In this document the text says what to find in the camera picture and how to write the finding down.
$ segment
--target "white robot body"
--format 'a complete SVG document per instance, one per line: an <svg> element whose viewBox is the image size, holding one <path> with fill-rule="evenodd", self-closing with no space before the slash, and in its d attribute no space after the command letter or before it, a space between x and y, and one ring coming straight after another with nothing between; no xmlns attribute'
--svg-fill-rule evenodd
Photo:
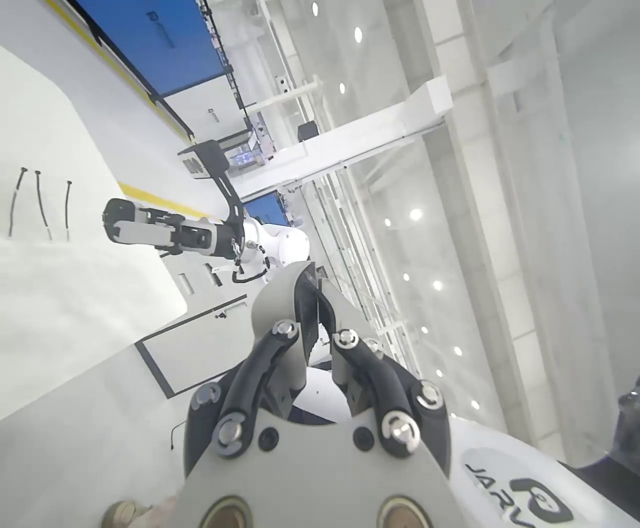
<svg viewBox="0 0 640 528"><path fill-rule="evenodd" d="M258 246L262 246L264 256L277 266L307 260L310 250L309 238L304 231L284 225L260 224L253 218L244 219L244 246L243 264L263 259Z"/></svg>

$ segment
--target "white floor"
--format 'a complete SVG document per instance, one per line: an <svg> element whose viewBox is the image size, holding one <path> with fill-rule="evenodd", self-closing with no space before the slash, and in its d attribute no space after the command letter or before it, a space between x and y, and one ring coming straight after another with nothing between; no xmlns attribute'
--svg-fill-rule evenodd
<svg viewBox="0 0 640 528"><path fill-rule="evenodd" d="M189 398L167 400L129 347L0 421L2 526L98 526L116 500L175 493Z"/></svg>

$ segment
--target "black logo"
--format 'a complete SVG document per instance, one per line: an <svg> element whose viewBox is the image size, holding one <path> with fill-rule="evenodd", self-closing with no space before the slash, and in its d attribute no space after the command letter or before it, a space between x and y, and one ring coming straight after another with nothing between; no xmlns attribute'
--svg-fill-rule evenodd
<svg viewBox="0 0 640 528"><path fill-rule="evenodd" d="M573 520L571 510L544 484L534 479L513 479L509 482L509 487L513 492L531 494L527 507L540 520L550 524Z"/></svg>

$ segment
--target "cable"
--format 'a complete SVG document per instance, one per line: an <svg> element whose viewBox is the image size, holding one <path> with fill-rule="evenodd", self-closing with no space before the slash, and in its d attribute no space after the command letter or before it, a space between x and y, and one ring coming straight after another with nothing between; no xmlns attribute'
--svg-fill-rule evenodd
<svg viewBox="0 0 640 528"><path fill-rule="evenodd" d="M13 198L11 199L11 210L9 211L9 238L13 233L13 208L15 207L15 199L18 196L18 190L20 190L20 184L22 183L22 177L24 173L26 173L29 169L22 167L20 169L20 175L18 176L18 183L15 185L15 189L13 190Z"/></svg>
<svg viewBox="0 0 640 528"><path fill-rule="evenodd" d="M173 451L173 432L180 427L181 425L185 424L187 422L187 420L185 420L184 422L180 422L178 425L176 425L172 430L171 430L171 450Z"/></svg>
<svg viewBox="0 0 640 528"><path fill-rule="evenodd" d="M67 242L69 242L69 191L71 190L71 180L67 180L67 195L65 196L65 229L67 230Z"/></svg>
<svg viewBox="0 0 640 528"><path fill-rule="evenodd" d="M47 217L44 216L44 208L42 207L42 196L40 194L40 171L35 171L36 173L36 192L38 193L38 205L40 206L40 214L42 215L42 221L44 222L44 227L47 228L47 233L49 233L49 240L53 241L53 237L51 236L51 229L49 229L49 224L47 223Z"/></svg>

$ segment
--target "white work surface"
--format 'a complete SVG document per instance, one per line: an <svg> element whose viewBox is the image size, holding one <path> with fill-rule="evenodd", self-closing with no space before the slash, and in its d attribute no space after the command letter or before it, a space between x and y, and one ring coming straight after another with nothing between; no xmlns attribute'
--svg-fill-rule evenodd
<svg viewBox="0 0 640 528"><path fill-rule="evenodd" d="M153 248L106 237L102 211L122 192L64 93L2 47L0 70L2 419L180 316L186 304Z"/></svg>
<svg viewBox="0 0 640 528"><path fill-rule="evenodd" d="M236 366L249 355L254 339L251 306L264 282L257 279L235 284L230 271L219 271L222 286L218 286L206 264L228 267L228 261L198 253L169 255L163 261L183 288L188 310L157 335L145 339L143 345L171 389L179 392ZM184 280L189 289L184 288ZM202 315L220 306L224 307ZM226 317L216 317L222 313Z"/></svg>

